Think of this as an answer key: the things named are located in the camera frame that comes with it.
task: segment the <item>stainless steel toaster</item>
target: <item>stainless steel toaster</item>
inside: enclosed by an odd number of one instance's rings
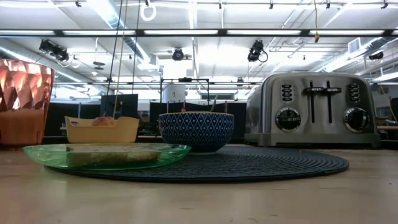
[[[370,86],[345,73],[269,76],[248,98],[245,140],[278,144],[369,144],[381,140]]]

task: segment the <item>dark woven placemat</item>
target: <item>dark woven placemat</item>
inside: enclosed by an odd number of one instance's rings
[[[116,171],[53,170],[103,179],[141,182],[247,182],[330,175],[348,168],[337,156],[300,149],[224,147],[217,154],[189,155],[151,169]]]

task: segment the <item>desk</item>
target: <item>desk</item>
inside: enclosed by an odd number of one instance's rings
[[[398,152],[322,150],[350,161],[328,177],[251,184],[89,179],[0,152],[0,223],[395,223]]]

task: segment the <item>green glass plate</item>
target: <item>green glass plate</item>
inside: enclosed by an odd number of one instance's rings
[[[164,166],[184,158],[190,146],[170,144],[53,144],[27,146],[25,153],[45,166],[74,170],[123,170]]]

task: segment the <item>yellow basket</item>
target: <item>yellow basket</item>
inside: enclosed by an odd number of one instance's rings
[[[139,120],[120,117],[115,126],[93,126],[94,119],[65,117],[69,143],[133,143]]]

